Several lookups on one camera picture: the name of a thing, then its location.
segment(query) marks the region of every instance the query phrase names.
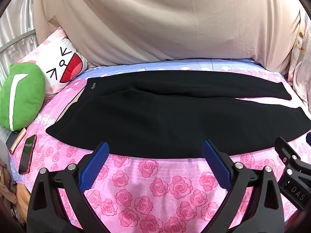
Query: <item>green pillow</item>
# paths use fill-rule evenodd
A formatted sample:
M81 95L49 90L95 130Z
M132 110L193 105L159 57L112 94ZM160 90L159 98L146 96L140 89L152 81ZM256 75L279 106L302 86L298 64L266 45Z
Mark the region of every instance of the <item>green pillow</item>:
M0 91L0 124L7 130L27 127L37 116L45 96L45 77L33 63L11 65Z

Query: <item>red mouth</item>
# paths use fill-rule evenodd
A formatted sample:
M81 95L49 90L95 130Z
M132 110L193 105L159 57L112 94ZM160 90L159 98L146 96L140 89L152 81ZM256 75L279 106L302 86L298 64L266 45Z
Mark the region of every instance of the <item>red mouth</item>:
M82 60L76 53L74 53L59 82L67 83L71 81L81 72L81 70Z

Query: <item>bed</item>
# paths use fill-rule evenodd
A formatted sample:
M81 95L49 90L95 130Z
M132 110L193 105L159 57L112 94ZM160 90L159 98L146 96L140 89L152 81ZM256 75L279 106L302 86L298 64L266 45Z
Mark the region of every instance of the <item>bed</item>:
M57 141L45 132L46 128L57 120L66 105L83 89L88 78L148 70L221 71L282 82L292 100L268 97L244 100L281 104L293 108L300 106L311 118L308 108L281 74L267 71L259 63L249 59L186 59L96 67L86 70L60 93L44 103L36 119L27 128L27 134L15 153L9 155L14 180L24 184L31 192L41 168L46 167L49 171L62 170L70 163L78 163L85 154L91 153ZM33 134L37 134L37 143L30 173L20 176L18 167L23 145L25 139ZM311 147L306 143L305 134L289 144L300 155L302 161L311 163ZM277 180L284 169L273 148L231 156L231 159L253 169L270 166ZM59 192L71 223L80 227L66 193L61 189ZM248 188L231 226L241 221L250 194L251 188ZM109 155L92 188L85 191L86 198L106 227L111 232L124 233L200 232L211 220L225 195L226 191L218 185L205 159L153 160L118 155ZM284 218L287 220L296 208L286 198L282 197L282 201Z

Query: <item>black garment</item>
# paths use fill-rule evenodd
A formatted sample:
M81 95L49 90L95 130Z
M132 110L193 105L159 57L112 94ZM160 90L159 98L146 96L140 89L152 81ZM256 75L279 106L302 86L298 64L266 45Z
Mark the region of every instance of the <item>black garment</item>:
M229 155L274 146L311 129L301 108L238 100L290 100L282 83L206 71L146 71L90 78L76 103L46 129L72 146L145 158L199 158L211 141Z

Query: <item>pink pillowcase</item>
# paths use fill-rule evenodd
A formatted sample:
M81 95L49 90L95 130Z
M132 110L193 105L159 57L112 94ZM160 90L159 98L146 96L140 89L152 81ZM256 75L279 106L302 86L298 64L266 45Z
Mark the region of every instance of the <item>pink pillowcase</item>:
M59 27L36 49L18 61L38 65L45 76L45 95L60 92L69 81L87 69L89 62L77 52Z

